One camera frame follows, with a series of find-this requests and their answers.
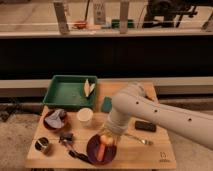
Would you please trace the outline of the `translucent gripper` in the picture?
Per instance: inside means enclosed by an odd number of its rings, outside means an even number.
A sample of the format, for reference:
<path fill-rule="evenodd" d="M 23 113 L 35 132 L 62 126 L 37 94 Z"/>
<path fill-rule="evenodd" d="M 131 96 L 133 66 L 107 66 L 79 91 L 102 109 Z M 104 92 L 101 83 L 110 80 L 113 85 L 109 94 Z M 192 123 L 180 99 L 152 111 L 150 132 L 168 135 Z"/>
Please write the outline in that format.
<path fill-rule="evenodd" d="M 102 127 L 99 130 L 99 136 L 101 137 L 102 135 L 107 135 L 107 136 L 112 137 L 114 139 L 114 144 L 113 145 L 106 145 L 106 146 L 116 146 L 119 143 L 120 139 L 121 139 L 120 135 L 118 135 L 116 133 L 113 133 L 112 131 L 110 131 L 106 127 Z"/>

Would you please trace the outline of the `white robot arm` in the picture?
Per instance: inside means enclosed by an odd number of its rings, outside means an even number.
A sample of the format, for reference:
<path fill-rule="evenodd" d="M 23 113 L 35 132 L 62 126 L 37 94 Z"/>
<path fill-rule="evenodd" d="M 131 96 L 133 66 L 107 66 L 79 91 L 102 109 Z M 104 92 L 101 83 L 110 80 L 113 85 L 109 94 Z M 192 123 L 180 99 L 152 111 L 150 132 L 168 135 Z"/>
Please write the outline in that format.
<path fill-rule="evenodd" d="M 122 135 L 131 117 L 147 120 L 213 150 L 213 115 L 148 100 L 140 83 L 131 83 L 113 95 L 104 126 Z"/>

